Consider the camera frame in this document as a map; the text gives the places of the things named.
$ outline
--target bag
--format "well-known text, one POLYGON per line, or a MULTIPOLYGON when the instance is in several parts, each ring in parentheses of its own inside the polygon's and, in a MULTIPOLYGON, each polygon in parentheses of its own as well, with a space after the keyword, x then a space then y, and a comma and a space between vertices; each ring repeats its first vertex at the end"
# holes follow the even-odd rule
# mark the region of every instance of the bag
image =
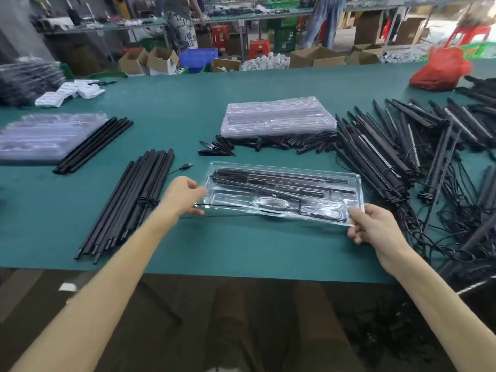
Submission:
POLYGON ((431 48, 429 61, 410 78, 410 86, 429 91, 450 91, 460 77, 472 72, 472 63, 458 48, 431 48))

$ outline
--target clear plastic tray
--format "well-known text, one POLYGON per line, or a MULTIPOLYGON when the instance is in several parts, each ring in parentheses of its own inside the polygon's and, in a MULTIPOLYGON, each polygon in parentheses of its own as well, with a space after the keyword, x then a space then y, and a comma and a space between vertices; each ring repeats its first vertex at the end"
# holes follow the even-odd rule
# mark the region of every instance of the clear plastic tray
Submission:
POLYGON ((275 102, 229 103, 221 136, 246 138, 258 135, 319 133, 335 130, 337 121, 316 97, 275 102))
POLYGON ((0 131, 0 161, 56 164, 107 119, 103 112, 24 116, 0 131))
POLYGON ((199 203, 207 208, 345 226, 349 206, 363 210, 362 182, 353 173, 212 162, 204 186, 199 203))

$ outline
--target jeans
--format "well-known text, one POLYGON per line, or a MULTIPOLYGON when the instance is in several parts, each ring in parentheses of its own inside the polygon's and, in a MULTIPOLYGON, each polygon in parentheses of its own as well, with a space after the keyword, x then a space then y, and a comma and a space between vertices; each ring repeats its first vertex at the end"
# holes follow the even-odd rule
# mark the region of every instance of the jeans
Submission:
POLYGON ((332 48, 339 16, 343 12, 345 1, 346 0, 318 0, 318 4, 313 8, 312 20, 308 26, 307 34, 300 44, 300 49, 310 48, 324 21, 327 21, 327 24, 322 45, 329 49, 332 48))

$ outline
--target green workbench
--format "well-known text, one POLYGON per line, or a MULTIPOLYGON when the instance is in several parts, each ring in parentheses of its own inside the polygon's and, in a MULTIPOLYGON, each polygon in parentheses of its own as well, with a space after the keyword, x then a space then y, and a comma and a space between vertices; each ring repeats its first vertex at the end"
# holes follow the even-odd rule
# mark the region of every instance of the green workbench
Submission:
MULTIPOLYGON (((476 77, 495 77, 496 61, 473 62, 476 77)), ((135 124, 73 175, 53 167, 0 167, 0 266, 91 270, 103 266, 74 255, 130 160, 150 149, 175 150, 172 169, 195 165, 187 175, 202 183, 213 160, 343 171, 335 153, 297 156, 294 150, 236 147, 235 157, 203 157, 198 140, 219 133, 227 103, 315 95, 332 113, 354 105, 372 111, 372 99, 428 99, 444 105, 446 93, 408 87, 423 64, 201 73, 123 79, 96 99, 73 99, 58 110, 0 109, 0 127, 29 112, 106 112, 135 124)), ((470 100, 454 94, 461 103, 470 100)), ((477 182, 486 154, 462 153, 477 182)), ((210 210, 185 217, 169 232, 148 265, 149 273, 388 282, 371 247, 355 246, 347 227, 210 210)))

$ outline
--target leg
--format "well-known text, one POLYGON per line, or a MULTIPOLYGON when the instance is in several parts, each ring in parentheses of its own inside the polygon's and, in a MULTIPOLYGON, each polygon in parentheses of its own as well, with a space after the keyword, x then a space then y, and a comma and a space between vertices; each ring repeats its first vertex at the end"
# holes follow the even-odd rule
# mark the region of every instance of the leg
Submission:
POLYGON ((313 40, 319 34, 320 27, 327 18, 326 2, 327 0, 320 0, 319 4, 314 7, 307 33, 300 43, 300 49, 310 48, 313 40))
POLYGON ((346 0, 333 0, 327 13, 327 24, 325 30, 325 38, 323 46, 331 49, 336 36, 336 29, 339 21, 339 16, 343 12, 346 0))
POLYGON ((205 339, 204 370, 218 368, 240 372, 264 369, 250 337, 245 293, 235 279, 217 288, 205 339))
POLYGON ((300 325, 301 355, 298 371, 362 372, 332 304, 319 283, 298 282, 295 303, 300 325))

